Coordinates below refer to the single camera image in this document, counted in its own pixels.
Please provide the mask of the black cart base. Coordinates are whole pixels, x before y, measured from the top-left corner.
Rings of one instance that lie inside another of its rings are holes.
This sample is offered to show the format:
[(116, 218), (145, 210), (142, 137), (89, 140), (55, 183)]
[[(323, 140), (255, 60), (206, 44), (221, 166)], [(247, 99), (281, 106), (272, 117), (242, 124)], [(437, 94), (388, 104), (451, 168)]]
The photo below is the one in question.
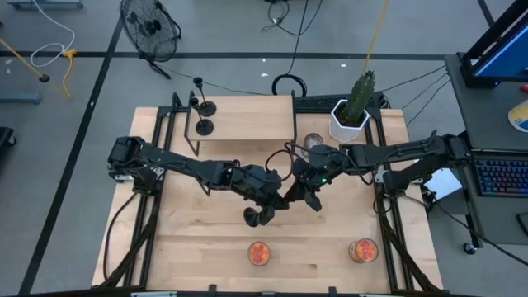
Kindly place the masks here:
[(17, 139), (14, 136), (14, 129), (9, 127), (0, 127), (0, 148), (7, 146), (14, 146), (17, 144)]

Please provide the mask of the green cactus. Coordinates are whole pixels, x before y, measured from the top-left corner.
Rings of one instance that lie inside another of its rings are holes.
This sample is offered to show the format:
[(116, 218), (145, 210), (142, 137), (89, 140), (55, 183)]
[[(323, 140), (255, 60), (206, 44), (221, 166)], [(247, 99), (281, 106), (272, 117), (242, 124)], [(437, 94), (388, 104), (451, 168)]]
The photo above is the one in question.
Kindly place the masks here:
[(365, 107), (375, 90), (375, 73), (372, 70), (362, 74), (351, 90), (351, 98), (341, 111), (340, 120), (344, 125), (358, 125)]

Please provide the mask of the white plant pot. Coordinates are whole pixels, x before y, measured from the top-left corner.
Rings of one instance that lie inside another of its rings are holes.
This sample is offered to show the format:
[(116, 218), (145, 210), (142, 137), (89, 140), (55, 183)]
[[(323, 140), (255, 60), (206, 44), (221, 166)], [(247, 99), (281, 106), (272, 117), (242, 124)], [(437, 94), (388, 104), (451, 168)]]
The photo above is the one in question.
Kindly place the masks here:
[(367, 110), (364, 110), (363, 115), (361, 116), (360, 121), (357, 125), (343, 125), (339, 121), (337, 114), (345, 107), (346, 104), (347, 100), (342, 99), (338, 101), (330, 113), (329, 134), (340, 144), (350, 142), (353, 139), (357, 138), (360, 133), (364, 130), (365, 125), (370, 119), (370, 114), (367, 112)]

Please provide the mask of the wooden shelf with black legs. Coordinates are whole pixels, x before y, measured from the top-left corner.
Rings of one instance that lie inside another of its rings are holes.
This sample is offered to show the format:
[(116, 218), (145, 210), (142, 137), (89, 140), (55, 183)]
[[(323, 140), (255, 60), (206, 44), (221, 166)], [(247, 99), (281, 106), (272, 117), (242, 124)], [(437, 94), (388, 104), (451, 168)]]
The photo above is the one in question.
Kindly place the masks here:
[[(202, 103), (201, 95), (192, 93)], [(186, 113), (184, 139), (195, 155), (200, 152), (200, 144), (205, 141), (258, 141), (295, 140), (297, 123), (295, 95), (288, 96), (207, 96), (217, 111), (208, 119), (214, 123), (211, 134), (201, 136), (196, 133), (199, 120), (197, 112), (190, 109)]]

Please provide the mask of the grey metal floor bar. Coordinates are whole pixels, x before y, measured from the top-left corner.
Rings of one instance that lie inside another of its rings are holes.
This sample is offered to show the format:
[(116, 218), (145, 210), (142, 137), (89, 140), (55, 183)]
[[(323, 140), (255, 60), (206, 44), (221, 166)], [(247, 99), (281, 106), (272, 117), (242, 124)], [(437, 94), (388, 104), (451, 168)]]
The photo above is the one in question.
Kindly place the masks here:
[(0, 92), (0, 103), (31, 103), (39, 105), (41, 103), (41, 97), (38, 93)]
[(79, 9), (84, 8), (84, 3), (82, 0), (8, 0), (7, 4), (13, 6), (16, 9), (22, 9), (23, 7), (77, 7)]

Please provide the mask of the tall black candlestick holder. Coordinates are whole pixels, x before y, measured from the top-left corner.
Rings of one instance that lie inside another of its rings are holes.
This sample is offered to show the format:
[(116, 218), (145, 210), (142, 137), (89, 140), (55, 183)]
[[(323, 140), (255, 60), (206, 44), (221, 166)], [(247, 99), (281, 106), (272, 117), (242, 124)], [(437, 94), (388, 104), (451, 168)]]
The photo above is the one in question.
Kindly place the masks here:
[(202, 103), (199, 105), (199, 113), (202, 116), (212, 116), (216, 111), (217, 107), (212, 101), (208, 101), (205, 98), (205, 94), (203, 93), (203, 79), (201, 77), (195, 77), (193, 78), (193, 83), (195, 84), (196, 88), (200, 91), (200, 95), (202, 98)]
[(192, 97), (189, 100), (189, 104), (191, 105), (191, 108), (194, 109), (197, 112), (197, 115), (199, 117), (198, 122), (196, 123), (196, 133), (201, 136), (209, 135), (214, 130), (214, 123), (212, 120), (208, 119), (208, 116), (202, 116), (198, 109), (199, 109), (199, 100), (197, 97)]

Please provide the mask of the white yellow wipes canister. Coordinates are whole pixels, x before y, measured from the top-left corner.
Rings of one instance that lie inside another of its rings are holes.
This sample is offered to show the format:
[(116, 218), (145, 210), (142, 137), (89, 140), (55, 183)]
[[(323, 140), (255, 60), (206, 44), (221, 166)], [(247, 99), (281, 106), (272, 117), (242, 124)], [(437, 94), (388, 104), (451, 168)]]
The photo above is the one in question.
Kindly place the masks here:
[(528, 133), (528, 99), (510, 109), (507, 119), (512, 127)]

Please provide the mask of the grey desk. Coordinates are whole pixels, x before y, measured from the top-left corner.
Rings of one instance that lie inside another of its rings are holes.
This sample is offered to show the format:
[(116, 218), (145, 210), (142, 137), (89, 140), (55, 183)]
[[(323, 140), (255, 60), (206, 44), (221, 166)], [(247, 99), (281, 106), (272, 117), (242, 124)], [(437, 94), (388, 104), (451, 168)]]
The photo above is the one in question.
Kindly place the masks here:
[(474, 158), (514, 161), (527, 166), (521, 170), (524, 195), (484, 193), (473, 165), (461, 171), (474, 225), (494, 243), (528, 245), (528, 234), (516, 218), (528, 213), (528, 133), (515, 129), (507, 118), (510, 109), (527, 100), (528, 94), (521, 90), (518, 82), (502, 82), (491, 89), (468, 88), (459, 57), (447, 55), (444, 60)]

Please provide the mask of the black floor fan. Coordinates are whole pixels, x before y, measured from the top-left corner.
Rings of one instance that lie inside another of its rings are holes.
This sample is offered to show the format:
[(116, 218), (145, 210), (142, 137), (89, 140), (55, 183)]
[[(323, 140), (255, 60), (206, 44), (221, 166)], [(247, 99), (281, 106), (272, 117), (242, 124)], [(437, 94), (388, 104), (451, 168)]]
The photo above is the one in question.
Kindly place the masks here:
[(172, 59), (182, 38), (181, 27), (160, 0), (120, 0), (120, 23), (140, 59), (166, 79), (171, 76), (158, 66)]

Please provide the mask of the black aluminium table frame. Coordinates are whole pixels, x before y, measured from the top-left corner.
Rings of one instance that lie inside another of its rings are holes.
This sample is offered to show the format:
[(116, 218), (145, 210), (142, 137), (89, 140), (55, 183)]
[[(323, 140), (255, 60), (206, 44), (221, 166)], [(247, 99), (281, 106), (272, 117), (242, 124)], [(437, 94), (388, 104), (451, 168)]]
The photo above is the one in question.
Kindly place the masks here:
[[(370, 132), (362, 132), (352, 143), (372, 140), (380, 144), (380, 137), (386, 144), (408, 141), (401, 110), (382, 109), (380, 119), (371, 119)], [(200, 143), (198, 157), (263, 165), (283, 143), (206, 140)], [(228, 291), (304, 295), (328, 293), (330, 287), (341, 294), (388, 294), (391, 288), (422, 290), (408, 265), (403, 268), (392, 245), (393, 261), (386, 262), (379, 216), (372, 207), (374, 186), (366, 186), (359, 177), (341, 175), (318, 197), (323, 203), (318, 213), (304, 202), (296, 202), (290, 210), (276, 214), (267, 226), (250, 228), (242, 218), (250, 201), (227, 191), (211, 192), (208, 197), (196, 180), (169, 173), (160, 198), (146, 289), (205, 291), (216, 285), (218, 295)], [(130, 249), (139, 204), (145, 205), (140, 215), (145, 225), (152, 202), (152, 198), (136, 196), (118, 216), (111, 232), (108, 275)], [(400, 198), (387, 218), (395, 233), (403, 234), (421, 271), (442, 289), (423, 206)], [(360, 238), (372, 238), (379, 247), (379, 256), (372, 263), (356, 263), (349, 257), (349, 245)], [(271, 248), (271, 260), (265, 266), (254, 266), (248, 260), (248, 247), (256, 241)]]

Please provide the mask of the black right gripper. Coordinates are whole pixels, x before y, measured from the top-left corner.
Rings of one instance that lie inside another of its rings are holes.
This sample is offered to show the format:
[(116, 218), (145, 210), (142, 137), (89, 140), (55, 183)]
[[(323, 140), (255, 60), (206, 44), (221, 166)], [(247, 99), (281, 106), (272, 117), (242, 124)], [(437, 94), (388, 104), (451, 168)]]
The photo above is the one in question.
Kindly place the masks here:
[(349, 168), (348, 157), (337, 148), (331, 146), (313, 146), (309, 150), (309, 160), (302, 158), (295, 160), (296, 181), (285, 193), (284, 201), (291, 203), (304, 200), (314, 211), (322, 209), (320, 199), (312, 191), (331, 183), (332, 179)]

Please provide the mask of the backlit colourful keyboard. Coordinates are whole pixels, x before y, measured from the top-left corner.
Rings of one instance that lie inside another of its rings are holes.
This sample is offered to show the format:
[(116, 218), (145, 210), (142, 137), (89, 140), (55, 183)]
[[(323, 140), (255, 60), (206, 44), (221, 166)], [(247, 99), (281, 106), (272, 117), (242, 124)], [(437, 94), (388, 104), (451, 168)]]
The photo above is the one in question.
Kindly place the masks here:
[(482, 196), (528, 197), (528, 161), (476, 159), (473, 170)]

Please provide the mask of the black monitor on stand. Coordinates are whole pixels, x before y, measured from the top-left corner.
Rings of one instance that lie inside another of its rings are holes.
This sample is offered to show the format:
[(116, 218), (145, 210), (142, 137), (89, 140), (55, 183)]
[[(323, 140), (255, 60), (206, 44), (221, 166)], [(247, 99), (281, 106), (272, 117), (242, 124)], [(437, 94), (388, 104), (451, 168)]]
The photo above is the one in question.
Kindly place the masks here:
[(528, 83), (528, 0), (515, 0), (461, 57), (469, 88)]

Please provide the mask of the white flat box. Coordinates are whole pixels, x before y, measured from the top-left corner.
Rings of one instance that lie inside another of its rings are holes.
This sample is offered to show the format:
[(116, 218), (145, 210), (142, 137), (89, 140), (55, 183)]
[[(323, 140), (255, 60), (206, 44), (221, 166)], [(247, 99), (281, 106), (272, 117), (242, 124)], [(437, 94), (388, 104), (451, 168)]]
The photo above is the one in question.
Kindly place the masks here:
[(463, 188), (455, 174), (447, 168), (436, 170), (424, 186), (434, 194), (437, 200)]

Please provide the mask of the jar candle with heart label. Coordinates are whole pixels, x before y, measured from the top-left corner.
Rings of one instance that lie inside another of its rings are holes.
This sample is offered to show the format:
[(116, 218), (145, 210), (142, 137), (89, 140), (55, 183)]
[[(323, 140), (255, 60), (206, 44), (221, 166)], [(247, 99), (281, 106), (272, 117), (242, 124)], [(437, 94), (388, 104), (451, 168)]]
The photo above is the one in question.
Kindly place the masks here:
[(362, 264), (375, 261), (379, 250), (372, 239), (362, 238), (350, 244), (348, 253), (352, 261)]

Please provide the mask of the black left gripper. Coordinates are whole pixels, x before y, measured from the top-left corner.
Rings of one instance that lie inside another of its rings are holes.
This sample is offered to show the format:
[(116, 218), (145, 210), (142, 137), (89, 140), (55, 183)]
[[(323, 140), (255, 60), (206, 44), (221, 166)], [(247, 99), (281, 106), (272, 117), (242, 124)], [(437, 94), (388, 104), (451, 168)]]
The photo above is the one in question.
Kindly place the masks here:
[(260, 212), (260, 225), (266, 225), (275, 217), (275, 210), (290, 208), (290, 203), (278, 193), (281, 184), (277, 170), (266, 171), (261, 166), (247, 165), (232, 170), (230, 189), (244, 200), (264, 206)]

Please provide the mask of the brass goblet candle holder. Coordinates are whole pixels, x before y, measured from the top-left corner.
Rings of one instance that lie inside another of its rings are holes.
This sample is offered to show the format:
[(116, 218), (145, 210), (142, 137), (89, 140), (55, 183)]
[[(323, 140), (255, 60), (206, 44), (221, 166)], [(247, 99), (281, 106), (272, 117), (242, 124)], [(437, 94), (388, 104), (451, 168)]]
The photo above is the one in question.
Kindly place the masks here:
[(243, 211), (243, 219), (245, 223), (252, 228), (256, 228), (257, 226), (262, 225), (261, 213), (251, 207), (247, 207)]

